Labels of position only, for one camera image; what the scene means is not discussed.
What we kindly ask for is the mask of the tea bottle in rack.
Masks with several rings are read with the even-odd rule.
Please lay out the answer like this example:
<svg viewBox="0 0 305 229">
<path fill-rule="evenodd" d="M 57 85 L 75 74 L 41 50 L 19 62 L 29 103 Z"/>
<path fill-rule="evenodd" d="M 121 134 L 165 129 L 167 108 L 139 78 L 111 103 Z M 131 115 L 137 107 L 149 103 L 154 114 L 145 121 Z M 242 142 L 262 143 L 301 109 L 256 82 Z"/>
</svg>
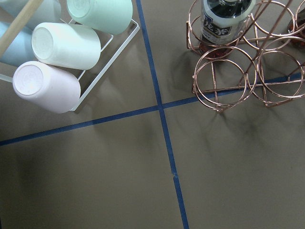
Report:
<svg viewBox="0 0 305 229">
<path fill-rule="evenodd" d="M 236 45 L 246 30 L 255 0 L 203 0 L 200 50 L 206 53 L 221 45 Z"/>
</svg>

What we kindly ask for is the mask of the mint green cup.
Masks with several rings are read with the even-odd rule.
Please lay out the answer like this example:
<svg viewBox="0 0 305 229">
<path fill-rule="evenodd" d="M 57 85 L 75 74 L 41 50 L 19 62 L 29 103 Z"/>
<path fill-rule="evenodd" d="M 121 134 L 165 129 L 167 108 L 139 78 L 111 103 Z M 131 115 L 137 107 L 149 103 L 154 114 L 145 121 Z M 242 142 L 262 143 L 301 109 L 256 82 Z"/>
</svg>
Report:
<svg viewBox="0 0 305 229">
<path fill-rule="evenodd" d="M 111 35 L 124 32 L 133 14 L 131 0 L 68 0 L 67 9 L 76 22 Z"/>
</svg>

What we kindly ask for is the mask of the white cup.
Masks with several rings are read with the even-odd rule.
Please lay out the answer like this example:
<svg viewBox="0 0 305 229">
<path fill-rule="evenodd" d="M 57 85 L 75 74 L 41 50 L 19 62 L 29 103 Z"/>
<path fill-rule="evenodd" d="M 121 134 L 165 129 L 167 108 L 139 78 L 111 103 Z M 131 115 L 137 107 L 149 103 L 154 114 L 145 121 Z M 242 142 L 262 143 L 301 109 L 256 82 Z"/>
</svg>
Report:
<svg viewBox="0 0 305 229">
<path fill-rule="evenodd" d="M 31 37 L 35 57 L 43 63 L 88 70 L 101 55 L 101 42 L 90 27 L 78 24 L 43 22 Z"/>
</svg>

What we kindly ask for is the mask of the pink lilac cup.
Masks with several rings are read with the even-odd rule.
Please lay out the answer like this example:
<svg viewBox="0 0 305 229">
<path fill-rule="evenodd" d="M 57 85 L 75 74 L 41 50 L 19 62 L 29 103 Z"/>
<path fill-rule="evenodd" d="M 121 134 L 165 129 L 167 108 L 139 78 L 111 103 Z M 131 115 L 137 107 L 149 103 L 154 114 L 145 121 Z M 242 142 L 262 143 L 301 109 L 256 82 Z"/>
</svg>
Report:
<svg viewBox="0 0 305 229">
<path fill-rule="evenodd" d="M 72 73 L 37 61 L 19 66 L 12 84 L 20 98 L 57 114 L 70 111 L 81 95 Z"/>
</svg>

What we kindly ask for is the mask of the grey blue cup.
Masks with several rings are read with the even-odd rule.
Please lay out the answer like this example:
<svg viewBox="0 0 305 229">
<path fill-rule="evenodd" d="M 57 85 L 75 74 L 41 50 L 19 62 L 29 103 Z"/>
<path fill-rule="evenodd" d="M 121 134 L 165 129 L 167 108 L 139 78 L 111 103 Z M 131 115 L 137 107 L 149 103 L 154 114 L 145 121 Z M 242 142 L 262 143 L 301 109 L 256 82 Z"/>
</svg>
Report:
<svg viewBox="0 0 305 229">
<path fill-rule="evenodd" d="M 0 7 L 13 17 L 17 17 L 28 0 L 1 0 Z M 43 22 L 57 23 L 61 18 L 61 4 L 58 0 L 44 0 L 36 9 L 26 26 L 33 30 Z"/>
</svg>

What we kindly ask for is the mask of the light blue cup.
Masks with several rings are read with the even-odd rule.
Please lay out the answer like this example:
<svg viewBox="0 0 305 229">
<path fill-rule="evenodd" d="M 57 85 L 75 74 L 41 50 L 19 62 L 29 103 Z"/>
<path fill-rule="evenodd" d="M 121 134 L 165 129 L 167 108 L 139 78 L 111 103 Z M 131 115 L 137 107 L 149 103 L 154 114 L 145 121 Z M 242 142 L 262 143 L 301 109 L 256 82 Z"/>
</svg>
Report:
<svg viewBox="0 0 305 229">
<path fill-rule="evenodd" d="M 18 67 L 25 62 L 33 61 L 35 56 L 31 46 L 31 35 L 32 30 L 24 27 L 1 56 L 0 62 Z"/>
</svg>

